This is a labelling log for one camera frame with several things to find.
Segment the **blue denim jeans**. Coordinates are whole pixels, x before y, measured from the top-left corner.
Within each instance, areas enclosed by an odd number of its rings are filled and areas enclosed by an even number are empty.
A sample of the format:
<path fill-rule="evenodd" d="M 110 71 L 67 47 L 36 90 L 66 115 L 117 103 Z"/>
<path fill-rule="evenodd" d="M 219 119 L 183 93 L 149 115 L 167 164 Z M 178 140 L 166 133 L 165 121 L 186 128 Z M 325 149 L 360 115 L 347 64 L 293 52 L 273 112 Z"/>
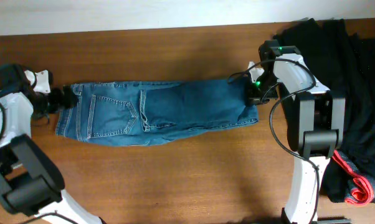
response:
<path fill-rule="evenodd" d="M 71 86 L 78 103 L 60 113 L 56 134 L 104 146 L 155 146 L 258 123 L 246 81 L 108 82 Z"/>

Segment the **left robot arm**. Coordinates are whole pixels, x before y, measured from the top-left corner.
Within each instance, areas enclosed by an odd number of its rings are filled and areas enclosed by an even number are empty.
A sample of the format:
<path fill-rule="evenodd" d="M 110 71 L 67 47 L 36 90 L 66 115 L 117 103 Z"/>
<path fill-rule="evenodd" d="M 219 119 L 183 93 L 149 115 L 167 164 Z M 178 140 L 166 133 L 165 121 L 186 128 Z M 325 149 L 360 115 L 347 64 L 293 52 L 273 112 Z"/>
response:
<path fill-rule="evenodd" d="M 0 67 L 0 204 L 28 223 L 94 223 L 104 220 L 84 209 L 65 189 L 57 166 L 31 138 L 31 122 L 73 108 L 69 86 L 52 88 L 48 70 L 19 64 Z"/>

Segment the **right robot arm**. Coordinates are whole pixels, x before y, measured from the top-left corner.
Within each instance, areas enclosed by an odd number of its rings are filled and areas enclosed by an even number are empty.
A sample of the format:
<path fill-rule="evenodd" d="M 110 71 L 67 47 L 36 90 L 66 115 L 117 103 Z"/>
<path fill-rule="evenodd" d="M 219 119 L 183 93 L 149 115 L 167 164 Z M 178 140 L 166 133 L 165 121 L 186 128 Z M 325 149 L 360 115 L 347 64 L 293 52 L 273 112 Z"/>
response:
<path fill-rule="evenodd" d="M 258 106 L 275 99 L 287 121 L 288 145 L 276 142 L 294 157 L 290 195 L 281 223 L 319 223 L 321 182 L 335 149 L 343 140 L 345 97 L 322 84 L 295 46 L 266 40 L 260 62 L 250 63 L 246 103 Z"/>

